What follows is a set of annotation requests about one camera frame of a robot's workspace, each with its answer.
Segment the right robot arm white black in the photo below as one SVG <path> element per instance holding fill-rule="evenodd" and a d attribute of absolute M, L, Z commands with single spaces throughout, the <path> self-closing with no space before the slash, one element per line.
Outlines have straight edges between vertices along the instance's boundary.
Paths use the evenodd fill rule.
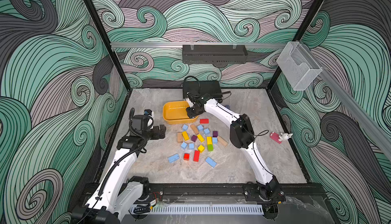
<path fill-rule="evenodd" d="M 200 81 L 194 76 L 186 76 L 182 88 L 183 99 L 189 104 L 186 108 L 189 118 L 209 113 L 228 126 L 230 142 L 242 151 L 255 174 L 260 199 L 275 205 L 286 201 L 280 183 L 267 167 L 256 144 L 257 137 L 268 134 L 268 130 L 255 134 L 248 115 L 240 115 L 223 106 L 224 95 L 232 93 L 222 92 L 217 81 Z"/>

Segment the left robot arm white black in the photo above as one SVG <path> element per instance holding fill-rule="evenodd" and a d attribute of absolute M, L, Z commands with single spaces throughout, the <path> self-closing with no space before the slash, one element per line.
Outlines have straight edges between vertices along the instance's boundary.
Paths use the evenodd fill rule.
<path fill-rule="evenodd" d="M 150 140 L 165 138 L 164 125 L 154 125 L 154 112 L 144 110 L 135 115 L 132 108 L 129 113 L 129 129 L 119 140 L 114 159 L 104 179 L 82 207 L 76 207 L 71 213 L 73 224 L 119 224 L 128 214 L 132 205 L 139 199 L 148 197 L 149 181 L 135 177 L 126 184 L 126 176 Z"/>

